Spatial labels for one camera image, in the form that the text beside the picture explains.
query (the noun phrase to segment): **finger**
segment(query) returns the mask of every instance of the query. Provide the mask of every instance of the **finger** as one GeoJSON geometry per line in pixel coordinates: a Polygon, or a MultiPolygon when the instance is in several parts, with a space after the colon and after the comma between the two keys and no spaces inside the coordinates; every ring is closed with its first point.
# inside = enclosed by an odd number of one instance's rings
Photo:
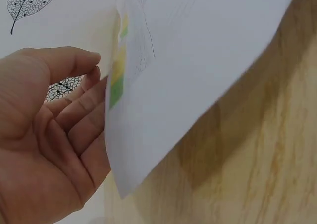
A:
{"type": "Polygon", "coordinates": [[[41,154],[64,173],[76,189],[81,203],[84,204],[94,193],[94,184],[89,174],[74,153],[67,135],[56,121],[51,120],[43,135],[38,137],[41,154]]]}
{"type": "Polygon", "coordinates": [[[76,47],[26,48],[17,51],[33,59],[47,69],[50,84],[67,77],[76,77],[89,73],[100,61],[100,54],[76,47]]]}
{"type": "Polygon", "coordinates": [[[102,79],[97,85],[60,112],[56,120],[66,132],[105,100],[106,84],[107,78],[102,79]]]}
{"type": "Polygon", "coordinates": [[[68,139],[79,156],[104,131],[105,103],[100,103],[68,133],[68,139]]]}
{"type": "Polygon", "coordinates": [[[64,98],[46,102],[45,106],[49,108],[54,117],[57,117],[65,107],[67,107],[76,99],[80,98],[80,96],[94,87],[99,81],[100,70],[98,67],[95,67],[91,72],[85,75],[80,86],[78,86],[72,93],[68,94],[64,98]]]}
{"type": "Polygon", "coordinates": [[[80,159],[94,183],[95,190],[97,190],[111,171],[106,152],[104,133],[101,133],[99,137],[92,142],[80,156],[80,159]]]}

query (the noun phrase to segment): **light wood panel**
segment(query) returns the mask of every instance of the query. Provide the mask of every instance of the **light wood panel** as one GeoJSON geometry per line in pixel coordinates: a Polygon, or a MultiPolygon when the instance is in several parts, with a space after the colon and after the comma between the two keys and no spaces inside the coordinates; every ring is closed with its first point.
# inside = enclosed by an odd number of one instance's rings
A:
{"type": "Polygon", "coordinates": [[[316,30],[317,0],[294,0],[268,49],[133,195],[106,179],[106,223],[316,224],[316,30]]]}

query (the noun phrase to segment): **palm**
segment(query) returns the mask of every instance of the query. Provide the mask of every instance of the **palm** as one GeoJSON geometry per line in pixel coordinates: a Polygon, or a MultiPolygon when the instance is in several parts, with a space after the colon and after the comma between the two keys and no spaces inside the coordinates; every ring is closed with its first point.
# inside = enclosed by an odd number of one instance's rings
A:
{"type": "Polygon", "coordinates": [[[0,114],[0,208],[10,223],[60,220],[81,209],[109,173],[103,134],[106,80],[99,80],[98,71],[90,69],[81,87],[39,105],[30,122],[18,116],[28,109],[19,105],[22,94],[7,109],[14,109],[12,124],[2,126],[0,114]]]}

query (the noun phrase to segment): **hand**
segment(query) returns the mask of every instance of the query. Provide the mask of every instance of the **hand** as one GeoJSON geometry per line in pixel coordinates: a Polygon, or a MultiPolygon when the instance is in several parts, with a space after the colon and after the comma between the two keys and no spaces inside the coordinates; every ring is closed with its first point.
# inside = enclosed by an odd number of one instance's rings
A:
{"type": "Polygon", "coordinates": [[[7,224],[49,224],[81,209],[110,172],[100,55],[73,47],[22,49],[0,60],[0,213],[7,224]],[[84,75],[66,98],[48,86],[84,75]]]}

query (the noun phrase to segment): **wood grain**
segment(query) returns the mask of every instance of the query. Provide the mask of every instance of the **wood grain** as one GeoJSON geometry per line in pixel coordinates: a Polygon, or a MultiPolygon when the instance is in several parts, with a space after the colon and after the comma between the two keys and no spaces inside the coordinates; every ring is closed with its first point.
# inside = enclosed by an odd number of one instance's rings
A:
{"type": "Polygon", "coordinates": [[[105,182],[107,224],[317,223],[317,0],[293,0],[267,50],[137,191],[105,182]]]}

